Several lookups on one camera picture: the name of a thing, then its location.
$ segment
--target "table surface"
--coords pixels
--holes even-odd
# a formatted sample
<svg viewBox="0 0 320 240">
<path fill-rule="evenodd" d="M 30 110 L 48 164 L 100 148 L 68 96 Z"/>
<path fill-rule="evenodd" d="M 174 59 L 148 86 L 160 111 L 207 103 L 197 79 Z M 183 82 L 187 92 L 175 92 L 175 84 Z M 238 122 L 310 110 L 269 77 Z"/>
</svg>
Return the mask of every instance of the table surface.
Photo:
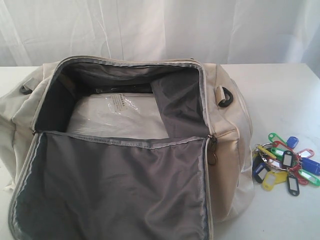
<svg viewBox="0 0 320 240">
<path fill-rule="evenodd" d="M 320 80 L 303 63 L 222 65 L 242 92 L 253 124 L 251 146 L 268 142 L 268 134 L 299 138 L 296 152 L 315 151 L 320 162 Z M 0 67 L 0 96 L 36 67 Z M 3 191 L 10 176 L 0 161 L 0 239 L 11 240 L 7 216 L 11 192 Z M 320 189 L 301 186 L 291 196 L 286 183 L 267 192 L 254 184 L 255 197 L 240 216 L 214 226 L 215 240 L 318 240 Z"/>
</svg>

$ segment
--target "white curtain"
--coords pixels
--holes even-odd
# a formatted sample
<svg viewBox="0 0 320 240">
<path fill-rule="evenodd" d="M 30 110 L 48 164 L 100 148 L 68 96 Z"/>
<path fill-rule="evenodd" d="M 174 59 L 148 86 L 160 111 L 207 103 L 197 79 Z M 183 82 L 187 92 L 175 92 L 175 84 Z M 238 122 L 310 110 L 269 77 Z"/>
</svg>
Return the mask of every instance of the white curtain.
<svg viewBox="0 0 320 240">
<path fill-rule="evenodd" d="M 320 76 L 320 0 L 0 0 L 0 66 L 72 55 L 302 62 Z"/>
</svg>

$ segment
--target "beige duffel bag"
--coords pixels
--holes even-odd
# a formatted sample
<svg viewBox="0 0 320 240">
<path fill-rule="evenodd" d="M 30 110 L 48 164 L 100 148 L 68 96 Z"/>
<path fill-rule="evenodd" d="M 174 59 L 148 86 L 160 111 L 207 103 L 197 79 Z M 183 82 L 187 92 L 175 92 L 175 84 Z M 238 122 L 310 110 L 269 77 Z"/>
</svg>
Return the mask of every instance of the beige duffel bag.
<svg viewBox="0 0 320 240">
<path fill-rule="evenodd" d="M 44 64 L 0 98 L 0 131 L 16 239 L 213 239 L 254 195 L 250 116 L 217 64 Z"/>
</svg>

